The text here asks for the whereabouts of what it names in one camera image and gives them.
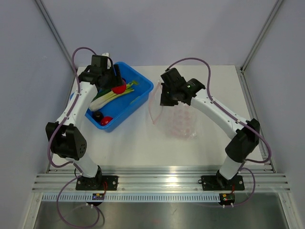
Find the red apple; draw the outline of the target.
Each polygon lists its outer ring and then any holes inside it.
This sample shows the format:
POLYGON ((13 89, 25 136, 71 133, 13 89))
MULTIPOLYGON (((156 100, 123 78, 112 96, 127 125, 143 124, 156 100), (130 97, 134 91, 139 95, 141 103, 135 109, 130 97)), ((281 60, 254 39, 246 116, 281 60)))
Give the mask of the red apple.
POLYGON ((126 81, 123 81, 122 85, 112 88, 112 92, 115 94, 122 94, 126 91, 126 88, 126 81))

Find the white green leek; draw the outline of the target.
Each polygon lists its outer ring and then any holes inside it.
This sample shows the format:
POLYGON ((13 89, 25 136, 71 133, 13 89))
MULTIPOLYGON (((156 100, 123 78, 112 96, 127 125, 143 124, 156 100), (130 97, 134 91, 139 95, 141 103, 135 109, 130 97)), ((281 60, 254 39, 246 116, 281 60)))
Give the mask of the white green leek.
POLYGON ((125 91, 120 94, 116 94, 111 89, 98 92, 98 94, 93 98, 92 102, 90 103, 89 110, 95 112, 103 108, 105 105, 107 105, 114 99, 117 99, 123 95, 134 92, 133 86, 138 86, 138 85, 139 83, 137 81, 131 81, 126 85, 125 91))

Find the clear pink-dotted zip bag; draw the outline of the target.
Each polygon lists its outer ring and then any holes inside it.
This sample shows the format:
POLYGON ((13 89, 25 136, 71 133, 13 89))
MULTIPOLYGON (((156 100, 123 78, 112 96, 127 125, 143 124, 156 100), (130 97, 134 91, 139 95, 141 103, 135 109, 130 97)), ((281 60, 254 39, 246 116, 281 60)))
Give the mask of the clear pink-dotted zip bag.
POLYGON ((181 102, 175 106, 160 105, 162 89, 162 83, 158 81, 148 102, 152 124, 167 137, 194 138, 196 136, 195 109, 181 102))

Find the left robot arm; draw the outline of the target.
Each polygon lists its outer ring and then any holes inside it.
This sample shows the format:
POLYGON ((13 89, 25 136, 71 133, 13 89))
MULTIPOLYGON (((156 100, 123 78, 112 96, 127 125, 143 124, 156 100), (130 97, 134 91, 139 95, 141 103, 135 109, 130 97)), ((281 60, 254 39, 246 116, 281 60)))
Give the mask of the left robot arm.
POLYGON ((101 168, 87 154, 87 141, 80 131, 85 114, 100 90, 112 89, 123 85, 119 66, 108 55, 92 55, 91 64, 81 73, 75 73, 76 89, 65 110, 55 122, 48 122, 47 155, 52 166, 60 165, 52 161, 52 154, 64 158, 67 164, 73 164, 79 171, 79 181, 93 190, 103 184, 101 168))

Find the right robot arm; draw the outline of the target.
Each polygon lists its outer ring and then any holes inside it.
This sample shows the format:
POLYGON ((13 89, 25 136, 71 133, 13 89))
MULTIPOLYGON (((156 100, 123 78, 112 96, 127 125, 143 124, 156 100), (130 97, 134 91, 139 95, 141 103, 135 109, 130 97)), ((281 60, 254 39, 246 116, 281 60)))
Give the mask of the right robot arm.
POLYGON ((220 109, 200 81, 194 78, 186 81, 176 68, 166 70, 161 78, 162 106, 175 106, 179 102, 187 104, 209 117, 230 138, 225 148, 224 163, 208 183, 216 190, 230 190, 239 168, 258 146, 259 138, 253 131, 260 130, 259 122, 256 119, 248 121, 232 111, 220 109))

